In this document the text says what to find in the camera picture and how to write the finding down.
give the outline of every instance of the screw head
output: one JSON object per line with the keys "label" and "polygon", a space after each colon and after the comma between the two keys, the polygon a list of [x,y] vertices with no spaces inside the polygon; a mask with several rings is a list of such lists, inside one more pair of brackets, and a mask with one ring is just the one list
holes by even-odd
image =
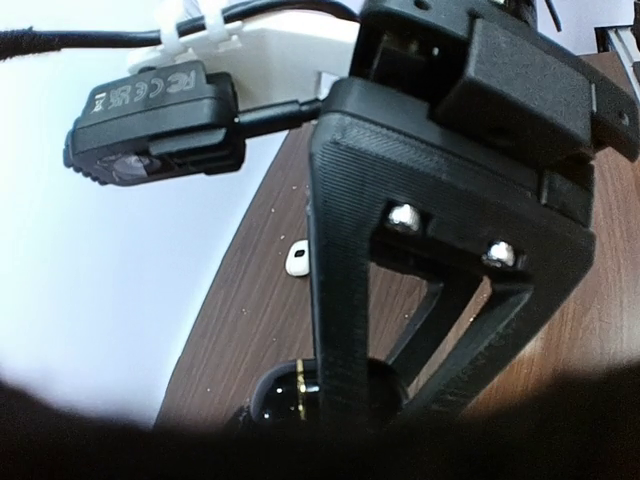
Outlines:
{"label": "screw head", "polygon": [[387,227],[398,233],[416,234],[421,226],[420,212],[411,205],[393,207],[387,217]]}
{"label": "screw head", "polygon": [[507,242],[497,241],[482,256],[482,263],[493,268],[513,267],[516,264],[516,252]]}

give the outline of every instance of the camera lens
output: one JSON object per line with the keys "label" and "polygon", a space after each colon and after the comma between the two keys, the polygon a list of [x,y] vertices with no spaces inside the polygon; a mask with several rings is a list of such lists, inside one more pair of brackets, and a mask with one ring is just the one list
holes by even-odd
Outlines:
{"label": "camera lens", "polygon": [[134,180],[148,177],[160,165],[160,161],[153,157],[123,155],[113,162],[111,168],[114,176],[122,180]]}

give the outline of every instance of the black object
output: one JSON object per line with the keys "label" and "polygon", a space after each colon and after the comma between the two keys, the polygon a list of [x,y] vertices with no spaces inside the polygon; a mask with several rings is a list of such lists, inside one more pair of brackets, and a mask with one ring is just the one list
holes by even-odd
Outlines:
{"label": "black object", "polygon": [[[196,72],[193,89],[156,103],[95,115],[106,90],[93,92],[65,162],[119,185],[237,169],[245,138],[319,116],[308,206],[315,360],[268,374],[249,423],[300,421],[304,411],[330,427],[380,425],[403,407],[400,418],[455,415],[588,272],[591,161],[607,146],[636,159],[637,105],[534,25],[526,0],[369,0],[350,76],[322,108],[294,100],[238,112],[229,76],[206,76],[197,62],[106,89],[111,99],[130,82]],[[372,261],[427,283],[388,365],[369,359]],[[490,297],[405,406],[404,385],[483,278]]]}
{"label": "black object", "polygon": [[[370,421],[385,425],[404,407],[409,394],[402,380],[386,363],[368,361]],[[251,400],[251,418],[258,425],[317,422],[320,420],[320,384],[315,360],[279,365],[258,382]]]}
{"label": "black object", "polygon": [[136,185],[238,170],[231,77],[202,62],[151,70],[95,88],[67,138],[64,163],[100,183]]}
{"label": "black object", "polygon": [[[486,304],[402,414],[455,415],[591,267],[589,162],[607,145],[636,159],[637,106],[491,2],[370,0],[361,24],[352,77],[334,85],[311,142],[321,413],[367,420],[374,261],[430,290],[388,358],[405,382],[490,279]],[[401,205],[419,219],[410,233],[386,227]],[[512,265],[483,261],[499,242]]]}

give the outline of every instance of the white bracket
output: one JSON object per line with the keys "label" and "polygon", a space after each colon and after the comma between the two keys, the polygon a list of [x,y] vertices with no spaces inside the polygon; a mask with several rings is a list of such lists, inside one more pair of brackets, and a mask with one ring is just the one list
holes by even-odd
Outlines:
{"label": "white bracket", "polygon": [[319,98],[322,74],[345,77],[359,24],[317,13],[284,11],[225,26],[229,40],[202,31],[180,38],[186,53],[166,46],[135,50],[129,72],[199,59],[208,73],[228,72],[241,110]]}

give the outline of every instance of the white wall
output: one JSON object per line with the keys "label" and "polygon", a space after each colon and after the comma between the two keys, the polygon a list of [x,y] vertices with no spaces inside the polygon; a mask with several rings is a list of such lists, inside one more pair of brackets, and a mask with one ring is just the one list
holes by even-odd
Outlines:
{"label": "white wall", "polygon": [[[4,3],[0,28],[152,28],[157,3]],[[0,64],[0,378],[150,423],[284,135],[251,142],[237,174],[98,187],[62,166],[63,141],[90,89],[125,75],[126,53]]]}

